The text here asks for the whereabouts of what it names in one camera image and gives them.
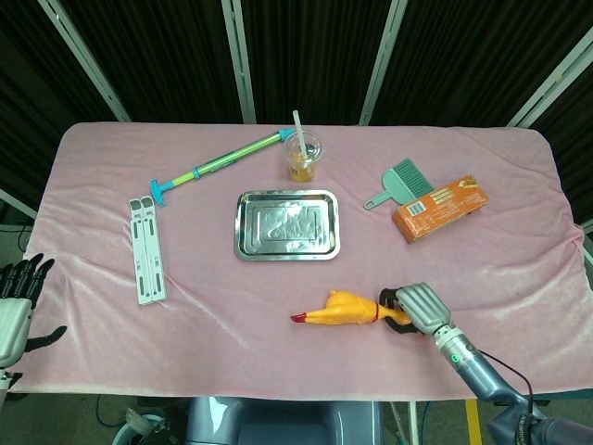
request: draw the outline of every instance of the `plastic cup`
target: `plastic cup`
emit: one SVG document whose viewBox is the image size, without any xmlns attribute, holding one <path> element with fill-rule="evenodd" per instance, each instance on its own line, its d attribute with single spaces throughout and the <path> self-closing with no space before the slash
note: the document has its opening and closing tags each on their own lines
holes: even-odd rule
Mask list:
<svg viewBox="0 0 593 445">
<path fill-rule="evenodd" d="M 290 179 L 298 183 L 306 183 L 313 179 L 315 166 L 323 154 L 320 138 L 311 132 L 303 132 L 307 156 L 300 149 L 297 133 L 292 133 L 284 141 L 284 154 L 288 161 Z"/>
</svg>

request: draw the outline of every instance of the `metal tray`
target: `metal tray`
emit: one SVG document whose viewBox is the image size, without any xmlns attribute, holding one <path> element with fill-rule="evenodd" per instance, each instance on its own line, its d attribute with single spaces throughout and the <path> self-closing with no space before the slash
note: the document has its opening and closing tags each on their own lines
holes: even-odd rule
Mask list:
<svg viewBox="0 0 593 445">
<path fill-rule="evenodd" d="M 337 199 L 325 190 L 245 192 L 234 251 L 247 261 L 330 260 L 340 250 Z"/>
</svg>

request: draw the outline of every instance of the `black curtain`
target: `black curtain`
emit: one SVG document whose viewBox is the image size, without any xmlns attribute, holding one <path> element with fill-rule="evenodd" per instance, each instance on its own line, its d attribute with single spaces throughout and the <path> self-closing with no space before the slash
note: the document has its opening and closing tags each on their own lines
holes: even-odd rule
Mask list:
<svg viewBox="0 0 593 445">
<path fill-rule="evenodd" d="M 590 0 L 410 0 L 372 125 L 506 125 L 593 26 Z"/>
<path fill-rule="evenodd" d="M 532 125 L 548 139 L 574 221 L 593 219 L 593 65 Z"/>
<path fill-rule="evenodd" d="M 243 0 L 258 123 L 358 123 L 389 5 Z"/>
<path fill-rule="evenodd" d="M 0 21 L 0 188 L 37 209 L 62 134 L 114 117 L 37 2 Z"/>
<path fill-rule="evenodd" d="M 243 121 L 220 0 L 61 2 L 133 121 Z"/>
</svg>

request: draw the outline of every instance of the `pink towel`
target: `pink towel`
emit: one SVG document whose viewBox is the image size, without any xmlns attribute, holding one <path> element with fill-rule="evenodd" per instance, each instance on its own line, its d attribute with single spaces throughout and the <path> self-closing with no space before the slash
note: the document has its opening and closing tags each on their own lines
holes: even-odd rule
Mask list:
<svg viewBox="0 0 593 445">
<path fill-rule="evenodd" d="M 32 336 L 55 345 L 14 367 L 19 391 L 287 400 L 440 400 L 470 391 L 430 337 L 385 323 L 294 324 L 330 289 L 376 299 L 428 283 L 480 349 L 537 392 L 593 387 L 593 299 L 549 145 L 512 128 L 310 127 L 325 154 L 309 184 L 288 179 L 280 145 L 167 192 L 158 229 L 169 299 L 138 305 L 128 200 L 275 132 L 264 125 L 89 123 L 65 135 L 27 257 L 56 265 Z M 408 245 L 382 191 L 410 158 L 435 187 L 472 173 L 490 197 L 474 214 Z M 342 250 L 324 262 L 246 262 L 233 253 L 248 190 L 316 188 L 338 199 Z M 507 376 L 526 391 L 515 376 Z"/>
</svg>

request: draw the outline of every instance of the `yellow rubber chicken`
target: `yellow rubber chicken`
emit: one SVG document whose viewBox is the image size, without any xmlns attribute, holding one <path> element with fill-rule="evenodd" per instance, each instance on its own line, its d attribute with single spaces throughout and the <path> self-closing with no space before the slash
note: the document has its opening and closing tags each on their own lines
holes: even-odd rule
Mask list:
<svg viewBox="0 0 593 445">
<path fill-rule="evenodd" d="M 303 312 L 290 318 L 295 323 L 346 324 L 372 323 L 385 317 L 393 318 L 397 324 L 410 324 L 411 319 L 404 311 L 388 309 L 374 301 L 343 290 L 330 290 L 325 309 Z"/>
</svg>

